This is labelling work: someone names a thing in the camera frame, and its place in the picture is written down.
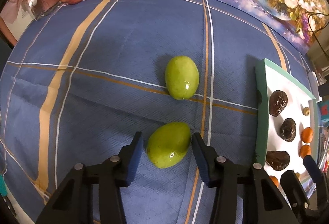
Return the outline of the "pile of colourful trinkets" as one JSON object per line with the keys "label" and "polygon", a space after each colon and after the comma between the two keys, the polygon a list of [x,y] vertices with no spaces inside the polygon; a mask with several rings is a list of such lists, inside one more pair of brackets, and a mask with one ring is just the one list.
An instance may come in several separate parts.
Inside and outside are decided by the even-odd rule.
{"label": "pile of colourful trinkets", "polygon": [[319,148],[317,164],[321,171],[324,171],[328,152],[328,125],[319,126]]}

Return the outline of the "white tray with teal rim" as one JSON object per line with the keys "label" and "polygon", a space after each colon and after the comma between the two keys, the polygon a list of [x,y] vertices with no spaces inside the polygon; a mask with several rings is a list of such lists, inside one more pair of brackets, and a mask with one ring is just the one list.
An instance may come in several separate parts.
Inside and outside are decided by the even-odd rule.
{"label": "white tray with teal rim", "polygon": [[[314,160],[319,155],[319,115],[315,96],[295,77],[268,59],[255,66],[258,91],[258,127],[255,160],[268,175],[280,179],[294,171],[301,184],[310,180],[301,148],[308,145]],[[310,128],[309,143],[302,132]]]}

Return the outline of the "small orange with stem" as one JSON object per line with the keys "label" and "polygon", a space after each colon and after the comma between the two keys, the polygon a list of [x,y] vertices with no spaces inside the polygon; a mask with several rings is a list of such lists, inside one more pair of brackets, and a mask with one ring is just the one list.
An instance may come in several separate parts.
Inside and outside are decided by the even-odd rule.
{"label": "small orange with stem", "polygon": [[278,179],[275,177],[275,176],[269,176],[270,177],[270,179],[273,181],[273,183],[277,186],[277,187],[279,187],[279,181],[278,181]]}

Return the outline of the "blue plaid tablecloth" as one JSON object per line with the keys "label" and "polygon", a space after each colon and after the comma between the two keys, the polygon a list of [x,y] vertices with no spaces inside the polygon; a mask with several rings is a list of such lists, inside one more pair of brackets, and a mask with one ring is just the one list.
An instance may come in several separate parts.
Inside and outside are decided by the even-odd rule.
{"label": "blue plaid tablecloth", "polygon": [[[176,100],[168,62],[191,58],[199,85]],[[101,163],[135,132],[184,122],[233,162],[255,151],[255,66],[269,59],[309,86],[314,69],[277,32],[216,0],[84,0],[31,23],[1,76],[1,171],[35,221],[78,162]]]}

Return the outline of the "white power strip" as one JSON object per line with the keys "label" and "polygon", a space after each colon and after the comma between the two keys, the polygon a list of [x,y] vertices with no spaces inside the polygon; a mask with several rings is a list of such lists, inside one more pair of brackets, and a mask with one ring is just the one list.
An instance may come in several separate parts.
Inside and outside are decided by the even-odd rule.
{"label": "white power strip", "polygon": [[317,81],[317,77],[316,77],[316,73],[315,72],[309,72],[308,73],[308,80],[309,80],[309,84],[311,86],[311,91],[313,93],[313,95],[315,96],[315,100],[316,102],[321,102],[322,98],[319,95],[319,84]]}

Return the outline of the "dark dried date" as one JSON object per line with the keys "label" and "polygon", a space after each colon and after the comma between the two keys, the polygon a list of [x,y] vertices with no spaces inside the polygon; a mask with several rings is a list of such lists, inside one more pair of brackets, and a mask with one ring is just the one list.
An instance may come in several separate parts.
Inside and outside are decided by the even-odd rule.
{"label": "dark dried date", "polygon": [[292,142],[295,139],[296,123],[292,118],[284,120],[279,129],[279,136],[287,142]]}
{"label": "dark dried date", "polygon": [[266,163],[275,171],[286,169],[290,163],[290,155],[284,150],[271,151],[266,153]]}
{"label": "dark dried date", "polygon": [[277,117],[288,104],[288,97],[284,91],[274,91],[269,99],[269,114]]}

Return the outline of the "teal toy box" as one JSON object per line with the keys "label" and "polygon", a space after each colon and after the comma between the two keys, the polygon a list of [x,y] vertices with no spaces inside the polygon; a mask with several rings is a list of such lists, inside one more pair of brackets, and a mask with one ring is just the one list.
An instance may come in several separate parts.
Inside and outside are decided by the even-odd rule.
{"label": "teal toy box", "polygon": [[329,122],[329,100],[318,103],[322,122]]}

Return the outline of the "orange mandarin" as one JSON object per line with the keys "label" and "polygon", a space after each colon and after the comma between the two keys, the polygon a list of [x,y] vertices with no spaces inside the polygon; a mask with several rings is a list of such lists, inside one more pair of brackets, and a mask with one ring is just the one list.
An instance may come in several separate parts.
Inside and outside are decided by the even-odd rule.
{"label": "orange mandarin", "polygon": [[312,153],[312,149],[310,147],[310,145],[308,144],[304,144],[299,151],[299,156],[304,159],[306,156],[311,155]]}

